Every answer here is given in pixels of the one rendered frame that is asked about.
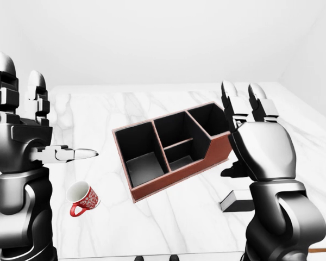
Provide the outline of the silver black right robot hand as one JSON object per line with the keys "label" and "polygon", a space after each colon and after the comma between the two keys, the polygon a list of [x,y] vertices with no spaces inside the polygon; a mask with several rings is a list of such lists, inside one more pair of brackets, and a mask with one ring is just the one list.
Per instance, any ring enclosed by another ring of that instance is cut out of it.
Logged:
{"label": "silver black right robot hand", "polygon": [[294,179],[296,152],[288,132],[278,123],[274,102],[257,83],[249,85],[248,101],[238,95],[232,82],[224,80],[221,89],[228,139],[238,159],[221,175],[248,176],[256,182]]}

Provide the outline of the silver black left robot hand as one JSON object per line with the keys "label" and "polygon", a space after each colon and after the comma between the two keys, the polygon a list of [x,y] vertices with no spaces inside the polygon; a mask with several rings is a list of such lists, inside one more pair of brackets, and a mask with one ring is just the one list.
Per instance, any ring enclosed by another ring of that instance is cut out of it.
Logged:
{"label": "silver black left robot hand", "polygon": [[98,156],[91,149],[51,145],[53,128],[48,91],[43,75],[32,71],[27,91],[26,117],[16,113],[20,102],[18,78],[13,60],[0,52],[0,172],[19,173],[46,163],[67,163]]}

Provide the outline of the red-brown desk caddy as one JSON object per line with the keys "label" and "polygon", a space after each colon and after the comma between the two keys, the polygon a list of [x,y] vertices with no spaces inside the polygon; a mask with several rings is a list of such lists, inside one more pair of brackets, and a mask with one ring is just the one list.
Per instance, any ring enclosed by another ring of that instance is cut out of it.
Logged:
{"label": "red-brown desk caddy", "polygon": [[223,109],[206,103],[112,131],[133,202],[228,159]]}

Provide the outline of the red patterned mug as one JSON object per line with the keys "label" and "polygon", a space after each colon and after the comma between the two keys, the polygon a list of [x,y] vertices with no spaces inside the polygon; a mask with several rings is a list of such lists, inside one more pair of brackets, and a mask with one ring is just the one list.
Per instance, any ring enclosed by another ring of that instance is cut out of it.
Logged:
{"label": "red patterned mug", "polygon": [[72,203],[70,215],[78,217],[85,211],[96,208],[100,199],[92,187],[86,181],[74,183],[66,193],[66,199]]}

